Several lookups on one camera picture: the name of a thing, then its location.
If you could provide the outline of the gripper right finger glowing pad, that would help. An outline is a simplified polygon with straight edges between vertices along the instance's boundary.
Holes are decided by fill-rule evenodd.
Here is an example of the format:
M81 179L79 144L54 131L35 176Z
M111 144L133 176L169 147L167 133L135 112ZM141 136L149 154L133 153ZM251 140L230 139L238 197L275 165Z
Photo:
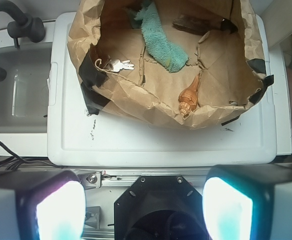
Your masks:
M215 165L203 187L214 240L292 240L292 163Z

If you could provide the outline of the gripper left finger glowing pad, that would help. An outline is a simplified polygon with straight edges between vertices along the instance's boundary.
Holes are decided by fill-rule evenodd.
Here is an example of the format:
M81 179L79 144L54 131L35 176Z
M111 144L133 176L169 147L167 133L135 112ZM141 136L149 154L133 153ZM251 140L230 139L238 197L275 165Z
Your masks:
M0 171L0 240L79 240L85 212L71 170Z

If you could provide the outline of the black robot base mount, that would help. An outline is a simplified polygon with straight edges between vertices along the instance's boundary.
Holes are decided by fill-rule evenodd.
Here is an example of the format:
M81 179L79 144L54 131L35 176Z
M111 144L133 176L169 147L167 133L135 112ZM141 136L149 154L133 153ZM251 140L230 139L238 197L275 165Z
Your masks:
M142 175L114 202L114 237L208 240L202 195L181 175Z

